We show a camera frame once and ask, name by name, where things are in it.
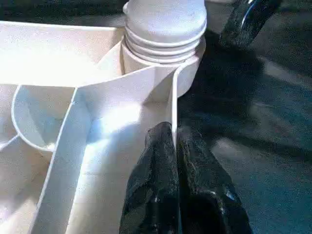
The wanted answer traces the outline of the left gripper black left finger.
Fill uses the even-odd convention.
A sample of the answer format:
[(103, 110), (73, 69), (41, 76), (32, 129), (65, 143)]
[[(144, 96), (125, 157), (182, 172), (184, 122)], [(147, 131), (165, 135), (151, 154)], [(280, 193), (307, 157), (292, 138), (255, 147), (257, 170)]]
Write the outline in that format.
[(179, 223), (179, 181), (172, 126), (149, 129), (128, 179), (119, 225), (121, 234), (176, 234)]

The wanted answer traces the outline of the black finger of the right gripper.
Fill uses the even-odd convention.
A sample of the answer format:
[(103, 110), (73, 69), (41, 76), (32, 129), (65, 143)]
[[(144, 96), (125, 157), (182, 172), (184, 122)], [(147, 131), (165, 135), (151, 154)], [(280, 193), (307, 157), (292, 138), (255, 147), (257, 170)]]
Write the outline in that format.
[(224, 48), (247, 48), (270, 16), (269, 0), (237, 1), (220, 33), (219, 44)]

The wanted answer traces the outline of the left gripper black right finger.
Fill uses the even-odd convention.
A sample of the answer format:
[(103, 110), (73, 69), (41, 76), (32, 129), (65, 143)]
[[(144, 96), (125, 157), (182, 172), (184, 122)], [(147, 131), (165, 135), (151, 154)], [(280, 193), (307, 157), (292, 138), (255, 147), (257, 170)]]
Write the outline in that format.
[(184, 234), (251, 234), (248, 215), (232, 179), (202, 135), (179, 127), (176, 139)]

